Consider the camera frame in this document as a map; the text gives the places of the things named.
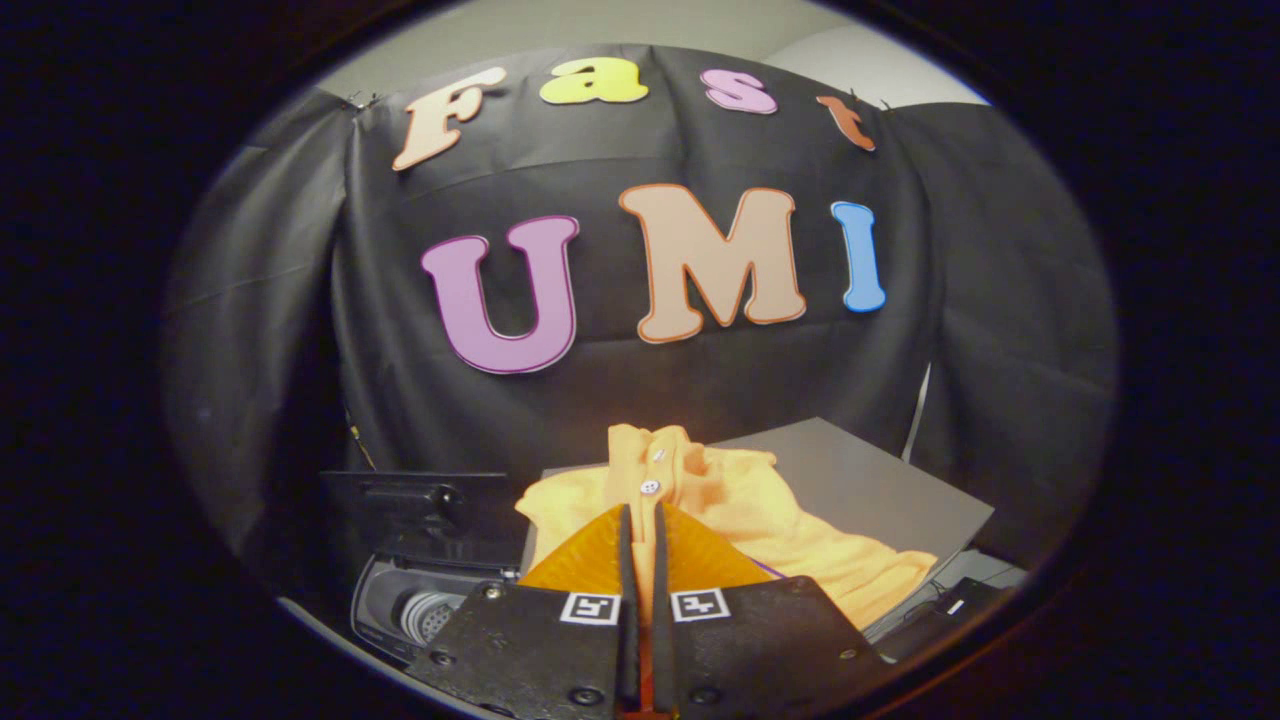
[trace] yellow fabric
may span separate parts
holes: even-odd
[[[653,592],[653,507],[668,502],[783,575],[808,575],[855,628],[905,600],[937,557],[841,533],[800,509],[771,452],[718,450],[691,442],[684,428],[609,428],[609,465],[534,483],[516,510],[538,528],[534,566],[608,507],[631,507],[632,556],[648,624]],[[643,493],[645,480],[662,488]]]
[[[668,592],[733,588],[774,579],[687,512],[667,503],[662,510],[667,523]]]
[[[622,506],[609,509],[564,541],[521,580],[521,585],[561,592],[622,594],[618,532]]]

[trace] cable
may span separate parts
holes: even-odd
[[[996,573],[995,575],[992,575],[992,577],[987,578],[986,580],[982,580],[982,584],[987,584],[987,583],[989,583],[991,580],[993,580],[993,579],[996,579],[996,578],[998,578],[998,577],[1004,575],[1005,573],[1007,573],[1007,571],[1010,571],[1010,570],[1012,570],[1012,569],[1014,569],[1014,566],[1012,566],[1012,565],[1010,565],[1009,568],[1005,568],[1004,570],[1001,570],[1001,571]]]
[[[347,428],[351,429],[351,437],[356,439],[356,447],[358,447],[361,455],[365,456],[365,462],[369,462],[369,469],[376,473],[378,466],[374,465],[374,459],[370,457],[369,450],[365,448],[365,443],[360,442],[360,428],[357,428],[356,423],[351,419],[351,410],[343,405],[342,411],[347,416]]]

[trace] beige letter m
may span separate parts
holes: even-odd
[[[685,274],[721,327],[737,316],[751,277],[746,318],[756,324],[794,320],[805,311],[791,255],[791,213],[786,192],[751,188],[742,193],[728,237],[701,204],[678,184],[643,184],[618,197],[640,219],[649,258],[649,315],[637,327],[646,342],[698,334],[703,316],[689,306]]]

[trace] white wall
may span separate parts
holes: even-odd
[[[982,102],[910,49],[805,0],[470,0],[390,35],[317,85],[387,95],[500,55],[590,42],[672,45],[764,61],[897,108]]]

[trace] yellow shirt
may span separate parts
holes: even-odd
[[[937,557],[847,534],[800,509],[772,452],[718,450],[677,425],[609,428],[609,465],[534,483],[516,510],[538,528],[534,565],[618,503],[631,507],[632,557],[648,625],[653,594],[653,509],[675,505],[748,557],[786,577],[809,575],[863,629],[905,600]]]

